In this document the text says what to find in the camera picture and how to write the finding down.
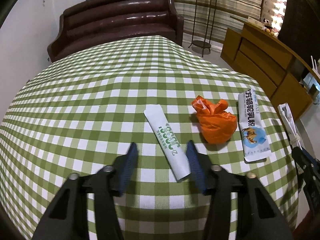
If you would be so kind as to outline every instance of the stuffed toy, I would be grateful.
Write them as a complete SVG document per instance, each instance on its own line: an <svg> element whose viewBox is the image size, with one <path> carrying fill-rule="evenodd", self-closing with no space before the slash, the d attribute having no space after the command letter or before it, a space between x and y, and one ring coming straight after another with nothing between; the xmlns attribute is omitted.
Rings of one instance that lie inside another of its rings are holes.
<svg viewBox="0 0 320 240"><path fill-rule="evenodd" d="M271 22L269 20L266 20L265 18L263 19L264 27L263 30L266 33L269 33L271 36L275 35L273 32L273 27L271 26Z"/></svg>

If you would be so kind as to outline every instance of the camel illustration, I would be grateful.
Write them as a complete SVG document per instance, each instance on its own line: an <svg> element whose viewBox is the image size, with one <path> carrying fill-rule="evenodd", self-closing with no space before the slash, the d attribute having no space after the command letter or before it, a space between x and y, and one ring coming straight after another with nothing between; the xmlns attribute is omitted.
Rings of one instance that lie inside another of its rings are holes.
<svg viewBox="0 0 320 240"><path fill-rule="evenodd" d="M245 138L248 139L248 141L250 143L257 143L257 141L254 140L255 136L257 135L255 133L254 128L248 127L248 128L245 128L245 129L242 130L242 132L244 132L244 131L247 132L247 135L245 136Z"/></svg>

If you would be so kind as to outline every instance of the black metal stand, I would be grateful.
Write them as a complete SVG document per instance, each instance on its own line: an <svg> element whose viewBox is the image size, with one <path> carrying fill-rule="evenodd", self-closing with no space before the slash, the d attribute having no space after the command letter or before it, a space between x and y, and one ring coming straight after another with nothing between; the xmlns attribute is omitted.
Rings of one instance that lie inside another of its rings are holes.
<svg viewBox="0 0 320 240"><path fill-rule="evenodd" d="M209 26L209 19L210 19L210 11L211 11L211 6L212 6L212 5L211 5L211 2L212 2L212 0L210 0L208 20L207 20L207 26L206 26L206 29L205 29L204 41L194 41L194 40L193 40L193 36L194 36L194 34L195 34L196 13L197 13L197 5L198 5L198 0L196 0L195 18L194 18L194 20L193 20L192 39L191 39L191 44L190 44L189 48L191 47L192 44L195 45L195 46L197 46L197 47L202 48L202 57L203 57L204 49L209 49L209 51L210 51L210 48L211 48L210 41L211 41L213 24L214 24L214 17L215 17L215 15L216 15L217 0L216 0L215 5L214 5L214 14L213 14L213 19L212 19L210 39L209 39L209 43L208 43L208 42L206 42L205 40L206 40L206 38L207 38L207 33L208 33L208 26Z"/></svg>

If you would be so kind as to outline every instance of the white packet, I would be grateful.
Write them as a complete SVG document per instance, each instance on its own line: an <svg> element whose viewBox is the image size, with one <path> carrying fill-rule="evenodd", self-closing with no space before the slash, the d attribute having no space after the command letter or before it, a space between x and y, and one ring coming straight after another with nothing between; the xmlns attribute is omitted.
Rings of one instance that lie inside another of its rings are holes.
<svg viewBox="0 0 320 240"><path fill-rule="evenodd" d="M190 174L188 158L181 149L160 105L147 105L144 115L155 133L176 179Z"/></svg>
<svg viewBox="0 0 320 240"><path fill-rule="evenodd" d="M284 126L289 134L290 144L292 145L292 147L299 147L300 149L302 149L300 144L300 136L296 131L296 126L294 124L288 103L279 105L278 110Z"/></svg>
<svg viewBox="0 0 320 240"><path fill-rule="evenodd" d="M244 158L253 162L267 158L271 154L266 132L262 126L256 92L247 90L238 96L239 125Z"/></svg>

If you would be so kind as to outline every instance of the brown leather sofa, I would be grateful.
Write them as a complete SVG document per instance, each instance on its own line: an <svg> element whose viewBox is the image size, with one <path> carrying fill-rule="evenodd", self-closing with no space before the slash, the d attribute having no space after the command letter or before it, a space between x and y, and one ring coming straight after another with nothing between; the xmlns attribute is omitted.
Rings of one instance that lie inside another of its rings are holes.
<svg viewBox="0 0 320 240"><path fill-rule="evenodd" d="M106 42L149 35L182 45L183 16L174 0L89 0L63 12L48 53L54 62Z"/></svg>

